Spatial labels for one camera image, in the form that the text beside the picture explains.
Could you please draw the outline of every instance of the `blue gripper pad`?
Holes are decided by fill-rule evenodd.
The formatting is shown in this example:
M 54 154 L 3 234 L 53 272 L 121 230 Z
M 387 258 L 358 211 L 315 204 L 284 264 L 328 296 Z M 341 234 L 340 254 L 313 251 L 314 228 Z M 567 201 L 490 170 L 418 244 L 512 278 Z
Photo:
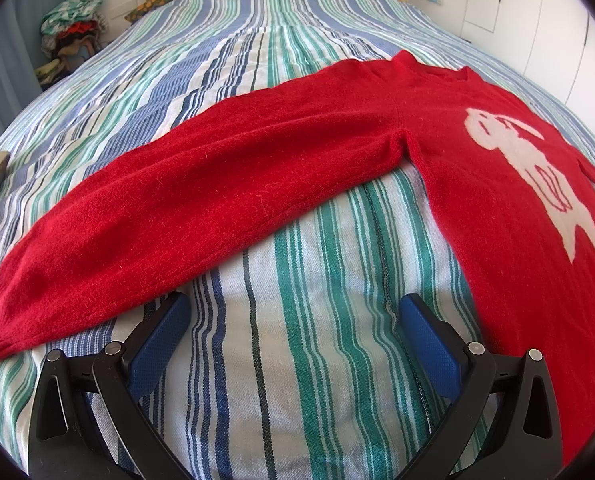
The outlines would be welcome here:
M 128 378 L 133 399 L 139 400 L 155 389 L 189 324 L 190 303 L 186 295 L 180 294 L 133 358 Z
M 457 348 L 454 337 L 447 342 L 448 346 L 442 341 L 442 337 L 447 335 L 442 326 L 443 323 L 433 315 L 419 296 L 416 294 L 404 296 L 400 301 L 399 311 L 399 322 L 404 332 L 405 343 L 415 352 L 437 395 L 454 402 L 462 390 L 463 367 L 467 364 L 466 356 L 461 363 L 460 356 L 455 354 Z

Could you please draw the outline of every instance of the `white wardrobe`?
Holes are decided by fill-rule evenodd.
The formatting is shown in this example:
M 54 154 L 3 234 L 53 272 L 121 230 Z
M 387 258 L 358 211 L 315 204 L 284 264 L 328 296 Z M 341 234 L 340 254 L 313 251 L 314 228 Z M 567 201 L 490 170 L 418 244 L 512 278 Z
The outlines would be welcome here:
M 538 83 L 595 133 L 595 21 L 580 0 L 468 0 L 462 38 Z

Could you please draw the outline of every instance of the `striped blanket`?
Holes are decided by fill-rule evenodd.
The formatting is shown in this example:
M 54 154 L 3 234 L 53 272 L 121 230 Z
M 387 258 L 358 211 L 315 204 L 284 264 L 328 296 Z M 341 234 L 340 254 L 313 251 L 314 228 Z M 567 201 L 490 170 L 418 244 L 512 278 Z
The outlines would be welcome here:
M 470 65 L 595 164 L 593 135 L 566 108 L 410 5 L 175 0 L 37 98 L 0 139 L 12 153 L 0 192 L 0 264 L 84 178 L 221 99 L 401 49 L 428 64 Z M 417 291 L 464 339 L 480 338 L 463 274 L 405 160 L 181 290 L 191 298 L 191 327 L 140 403 L 199 479 L 394 478 L 445 408 L 402 348 L 397 301 Z M 15 460 L 26 467 L 47 349 L 97 352 L 159 303 L 0 363 L 0 440 Z M 100 399 L 90 402 L 113 455 L 131 468 Z M 485 420 L 461 465 L 484 431 Z

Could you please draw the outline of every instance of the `green cloth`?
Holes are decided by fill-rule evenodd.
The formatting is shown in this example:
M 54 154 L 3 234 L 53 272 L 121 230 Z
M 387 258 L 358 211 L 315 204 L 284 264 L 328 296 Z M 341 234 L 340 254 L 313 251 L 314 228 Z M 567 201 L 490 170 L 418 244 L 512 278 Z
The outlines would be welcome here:
M 42 19 L 41 32 L 54 36 L 67 30 L 75 22 L 86 22 L 101 6 L 104 0 L 64 0 Z

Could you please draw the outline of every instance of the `white graphic design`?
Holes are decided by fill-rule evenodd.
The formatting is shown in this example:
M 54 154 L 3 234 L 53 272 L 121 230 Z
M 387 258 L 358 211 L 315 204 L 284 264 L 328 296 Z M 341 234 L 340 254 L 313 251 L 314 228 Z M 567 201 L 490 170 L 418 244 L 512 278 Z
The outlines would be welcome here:
M 514 125 L 544 140 L 542 134 L 532 126 L 505 115 L 475 108 L 467 108 L 466 111 L 465 126 L 473 140 L 487 150 L 500 150 L 542 201 L 548 217 L 562 236 L 571 263 L 575 258 L 576 226 L 584 230 L 595 247 L 595 222 L 591 213 L 575 196 L 566 177 L 529 140 L 519 137 Z

